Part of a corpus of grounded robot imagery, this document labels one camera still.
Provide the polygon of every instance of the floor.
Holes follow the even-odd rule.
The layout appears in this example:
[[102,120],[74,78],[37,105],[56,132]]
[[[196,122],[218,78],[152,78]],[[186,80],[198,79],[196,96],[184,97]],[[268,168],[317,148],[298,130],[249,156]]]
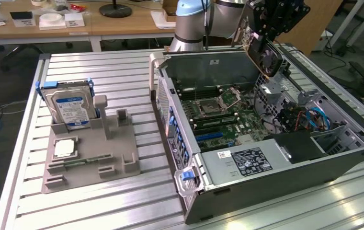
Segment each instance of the floor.
[[[328,29],[336,31],[338,25],[341,24],[345,15],[334,17]],[[346,38],[353,27],[357,25],[358,21],[353,21],[341,38]],[[169,45],[169,39],[158,39],[161,45]],[[128,41],[128,48],[122,47],[121,40],[118,41],[106,41],[102,43],[105,46],[104,51],[118,50],[118,49],[146,49],[156,48],[154,42],[150,39],[148,42],[146,39],[136,39]],[[342,39],[338,39],[338,42],[334,44],[333,50],[344,43]],[[13,49],[14,46],[5,46],[5,51],[0,52],[0,59]],[[74,42],[73,48],[68,49],[65,43],[54,44],[40,44],[38,47],[46,53],[80,53],[90,52],[90,45],[88,42]],[[342,57],[345,62],[357,61],[364,66],[364,34],[358,38],[354,46],[354,53],[346,53]],[[309,55],[309,58],[313,62],[322,68],[324,71],[340,66],[342,63],[330,57],[325,56],[321,52],[313,52]],[[5,104],[13,101],[25,100],[28,97],[32,77],[34,74],[37,64],[37,54],[32,50],[25,50],[18,56],[13,59],[9,66],[12,67],[9,72],[0,71],[0,104]],[[338,68],[330,72],[332,75],[341,77],[344,79],[350,79],[350,73],[348,72],[348,67]],[[17,104],[9,106],[4,111],[17,111],[24,108],[24,104]],[[4,115],[2,120],[2,130],[0,131],[0,191],[2,183],[6,176],[9,161],[14,148],[14,141],[17,138],[17,132],[20,127],[20,122],[22,118],[22,113]]]

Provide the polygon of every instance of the hard drive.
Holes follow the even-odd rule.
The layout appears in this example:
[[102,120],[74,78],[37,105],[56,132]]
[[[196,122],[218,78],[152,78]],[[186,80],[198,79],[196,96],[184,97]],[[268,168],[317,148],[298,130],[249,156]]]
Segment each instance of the hard drive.
[[54,124],[65,123],[68,130],[89,127],[89,120],[97,118],[93,107],[92,80],[74,82],[46,81],[44,86],[36,84]]

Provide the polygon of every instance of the aluminum table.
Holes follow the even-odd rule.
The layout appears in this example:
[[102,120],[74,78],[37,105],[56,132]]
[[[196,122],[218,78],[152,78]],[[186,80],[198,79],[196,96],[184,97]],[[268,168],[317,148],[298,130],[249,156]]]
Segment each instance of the aluminum table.
[[[50,115],[32,85],[10,168],[0,199],[0,229],[249,230],[364,227],[364,162],[337,180],[261,204],[185,225],[148,92],[148,55],[156,50],[56,54],[38,61],[36,81],[90,77],[106,112],[126,108],[136,132],[141,174],[41,194]],[[364,117],[364,106],[302,54],[293,54]],[[290,77],[314,88],[302,74]]]

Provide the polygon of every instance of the gray metal panel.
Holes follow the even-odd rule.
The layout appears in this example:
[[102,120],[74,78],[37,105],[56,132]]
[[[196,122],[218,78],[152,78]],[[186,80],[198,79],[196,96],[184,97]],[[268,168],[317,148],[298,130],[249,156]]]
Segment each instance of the gray metal panel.
[[[65,68],[88,68],[88,76],[93,71],[116,71],[133,69],[130,65],[118,67],[116,62],[101,63],[101,54],[144,53],[148,69],[148,55],[150,51],[118,51],[85,54],[52,55],[50,67],[45,71],[49,75],[82,73],[66,71]],[[60,61],[53,58],[94,56],[96,61]],[[204,223],[186,226],[182,223],[182,210],[169,173],[164,147],[160,135],[154,129],[154,117],[148,95],[126,93],[128,90],[146,89],[148,76],[128,75],[121,77],[102,77],[104,83],[97,85],[96,93],[105,92],[112,101],[112,107],[118,104],[129,108],[133,116],[137,151],[141,161],[142,174],[116,181],[94,184],[53,194],[41,194],[41,173],[44,170],[45,147],[50,116],[45,104],[38,97],[33,97],[34,110],[32,117],[22,124],[28,124],[28,133],[21,133],[18,139],[26,139],[21,148],[16,146],[13,158],[20,166],[9,170],[8,177],[16,178],[13,186],[2,191],[0,202],[0,229],[137,229],[137,230],[248,230],[248,229],[353,229],[364,227],[364,162],[353,167],[336,181],[298,191],[290,195],[266,201],[261,204],[218,216]],[[325,76],[322,81],[333,84]],[[364,116],[364,107],[349,97],[348,93],[333,84],[334,91],[345,97],[350,105]]]

